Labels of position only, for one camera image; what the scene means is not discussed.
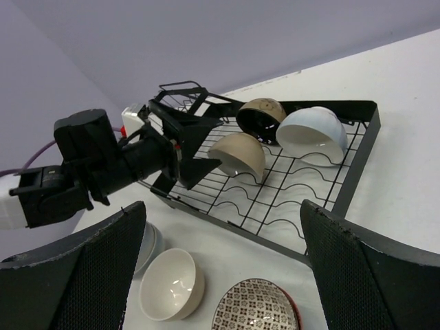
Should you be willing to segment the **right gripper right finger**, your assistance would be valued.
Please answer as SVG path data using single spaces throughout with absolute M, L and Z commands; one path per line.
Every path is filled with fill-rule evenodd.
M 329 329 L 438 329 L 439 255 L 304 200 L 300 221 Z

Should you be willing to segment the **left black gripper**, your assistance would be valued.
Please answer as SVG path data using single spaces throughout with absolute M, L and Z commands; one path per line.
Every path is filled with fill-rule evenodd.
M 168 140 L 152 125 L 143 125 L 128 137 L 117 140 L 104 109 L 89 109 L 57 120 L 54 139 L 63 156 L 63 166 L 91 195 L 94 201 L 109 205 L 108 196 L 146 179 L 158 171 L 175 174 L 173 148 L 181 147 L 178 181 L 187 190 L 221 165 L 221 160 L 193 158 L 211 130 L 223 122 L 178 111 L 156 100 L 148 109 L 162 120 Z

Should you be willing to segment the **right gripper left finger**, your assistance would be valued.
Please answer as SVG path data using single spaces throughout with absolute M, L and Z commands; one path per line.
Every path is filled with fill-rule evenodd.
M 121 329 L 144 229 L 136 201 L 1 262 L 2 329 Z

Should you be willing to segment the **tan bowl with leaf motif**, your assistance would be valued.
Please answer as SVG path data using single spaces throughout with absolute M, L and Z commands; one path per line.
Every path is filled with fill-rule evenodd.
M 145 271 L 139 304 L 152 321 L 183 320 L 201 303 L 205 277 L 192 255 L 179 248 L 162 252 Z

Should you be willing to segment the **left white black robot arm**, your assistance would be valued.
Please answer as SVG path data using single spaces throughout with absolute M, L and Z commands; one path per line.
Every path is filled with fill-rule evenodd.
M 19 184 L 9 188 L 21 214 L 9 228 L 37 228 L 92 210 L 94 201 L 109 205 L 108 196 L 161 172 L 190 190 L 217 168 L 218 159 L 196 158 L 209 132 L 221 126 L 216 118 L 178 111 L 156 100 L 141 106 L 162 120 L 158 132 L 148 120 L 117 140 L 104 109 L 88 109 L 54 124 L 54 140 L 63 156 L 60 165 L 19 172 Z

